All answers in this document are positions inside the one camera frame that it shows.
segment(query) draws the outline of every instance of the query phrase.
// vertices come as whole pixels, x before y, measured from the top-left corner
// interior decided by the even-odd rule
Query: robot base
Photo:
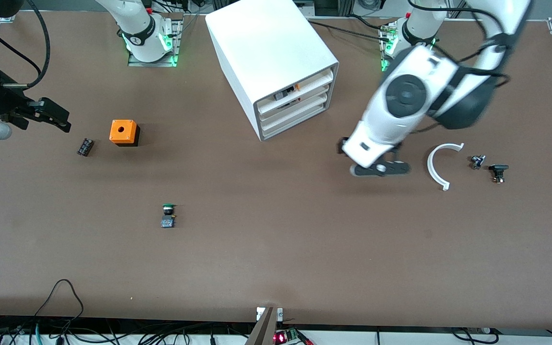
[[[180,39],[183,23],[184,20],[182,19],[169,19],[166,18],[167,21],[171,21],[172,27],[170,32],[167,33],[168,35],[171,35],[171,38],[164,38],[164,44],[170,44],[172,46],[171,50],[167,52],[165,55],[163,55],[162,58],[158,59],[157,61],[153,62],[142,62],[138,59],[136,59],[129,49],[127,49],[127,52],[129,53],[129,59],[127,60],[127,66],[132,67],[176,67],[178,65],[178,52],[180,52]]]

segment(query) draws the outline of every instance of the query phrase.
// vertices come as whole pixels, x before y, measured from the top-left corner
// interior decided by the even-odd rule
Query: mounting plate
[[[259,322],[259,319],[261,318],[261,315],[265,311],[265,307],[257,307],[257,322]],[[282,308],[276,308],[276,312],[278,313],[278,319],[276,321],[282,322],[283,320],[283,314],[282,314]]]

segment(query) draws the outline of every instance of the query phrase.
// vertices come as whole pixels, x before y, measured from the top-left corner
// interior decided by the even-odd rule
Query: orange box
[[[112,120],[110,141],[118,146],[138,146],[140,126],[134,120]]]

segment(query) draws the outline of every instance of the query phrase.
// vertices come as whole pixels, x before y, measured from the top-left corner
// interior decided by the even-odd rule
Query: green led light
[[[159,34],[159,41],[161,42],[161,44],[163,45],[163,48],[165,50],[171,50],[172,48],[172,39],[167,37],[167,36],[164,36],[162,34]]]

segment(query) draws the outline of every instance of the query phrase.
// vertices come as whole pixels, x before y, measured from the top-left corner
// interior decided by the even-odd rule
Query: white storage box
[[[329,107],[338,60],[291,0],[239,0],[206,23],[259,140]]]

